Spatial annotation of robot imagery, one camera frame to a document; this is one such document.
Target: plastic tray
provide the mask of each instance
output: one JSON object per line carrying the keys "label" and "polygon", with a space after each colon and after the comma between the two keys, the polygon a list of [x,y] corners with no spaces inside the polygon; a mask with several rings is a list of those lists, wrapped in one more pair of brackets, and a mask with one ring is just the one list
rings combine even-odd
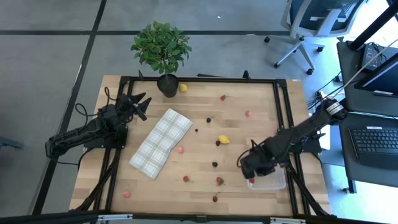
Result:
{"label": "plastic tray", "polygon": [[254,183],[250,183],[248,187],[251,190],[281,190],[286,187],[285,172],[279,165],[275,167],[275,172],[266,175],[265,177],[254,177]]}

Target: green leaves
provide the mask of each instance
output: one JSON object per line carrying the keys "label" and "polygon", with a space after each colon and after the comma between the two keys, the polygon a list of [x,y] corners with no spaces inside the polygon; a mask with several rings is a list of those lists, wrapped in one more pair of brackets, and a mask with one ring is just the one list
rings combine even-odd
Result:
{"label": "green leaves", "polygon": [[134,58],[139,62],[150,65],[159,74],[172,73],[178,70],[179,62],[184,66],[184,58],[189,58],[189,36],[181,35],[176,27],[171,28],[169,23],[161,24],[154,21],[134,37],[131,50],[136,50]]}

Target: wooden tabletop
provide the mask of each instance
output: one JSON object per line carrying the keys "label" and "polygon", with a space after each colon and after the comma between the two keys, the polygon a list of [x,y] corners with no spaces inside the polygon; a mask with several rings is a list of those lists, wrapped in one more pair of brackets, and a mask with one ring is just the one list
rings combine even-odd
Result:
{"label": "wooden tabletop", "polygon": [[[111,97],[115,97],[119,81],[120,76],[104,76],[96,108],[106,104],[103,88],[107,86]],[[288,186],[283,190],[251,190],[241,170],[236,167],[238,156],[250,148],[250,139],[260,142],[276,133],[278,121],[272,85],[184,84],[188,86],[186,93],[178,92],[175,97],[166,98],[157,89],[156,82],[134,82],[133,95],[146,92],[144,99],[152,97],[152,101],[147,109],[147,121],[134,118],[128,124],[129,137],[121,153],[111,210],[125,213],[291,215]],[[308,118],[302,84],[297,80],[287,80],[287,87],[294,123],[299,124]],[[227,96],[225,101],[220,100],[221,95]],[[281,89],[280,98],[287,126]],[[171,150],[157,178],[152,180],[129,165],[129,160],[168,108],[186,116],[193,125]],[[252,111],[251,117],[245,117],[246,110]],[[212,122],[207,123],[207,118],[212,118]],[[215,141],[219,134],[227,135],[231,144],[217,147]],[[183,154],[177,152],[180,146],[185,149]],[[93,190],[103,154],[104,149],[94,149],[82,160],[70,208],[79,206]],[[301,158],[306,186],[323,209],[330,212],[319,161],[306,153]],[[214,168],[212,162],[217,162],[218,167]],[[185,183],[182,180],[185,175],[192,182]],[[224,178],[225,184],[217,186],[217,177]],[[108,186],[104,189],[101,208],[104,208]],[[131,193],[129,198],[123,197],[125,191]],[[218,192],[218,201],[213,202],[212,198]],[[298,209],[303,213],[299,192],[296,186]]]}

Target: plaid cloth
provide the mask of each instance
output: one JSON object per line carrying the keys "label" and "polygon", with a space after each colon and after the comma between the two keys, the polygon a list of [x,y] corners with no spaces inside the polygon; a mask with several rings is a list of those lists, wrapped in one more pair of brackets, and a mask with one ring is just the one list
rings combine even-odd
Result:
{"label": "plaid cloth", "polygon": [[192,121],[168,109],[130,159],[130,165],[155,179],[169,157],[170,150],[181,140]]}

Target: lemon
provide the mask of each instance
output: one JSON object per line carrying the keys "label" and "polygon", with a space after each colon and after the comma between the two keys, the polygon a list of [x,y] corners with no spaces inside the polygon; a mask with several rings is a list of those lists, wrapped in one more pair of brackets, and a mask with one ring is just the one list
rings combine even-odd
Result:
{"label": "lemon", "polygon": [[218,136],[218,140],[220,140],[220,142],[222,144],[229,144],[229,139],[226,135],[222,134]]}
{"label": "lemon", "polygon": [[185,93],[186,91],[188,91],[188,87],[186,84],[180,84],[180,91]]}

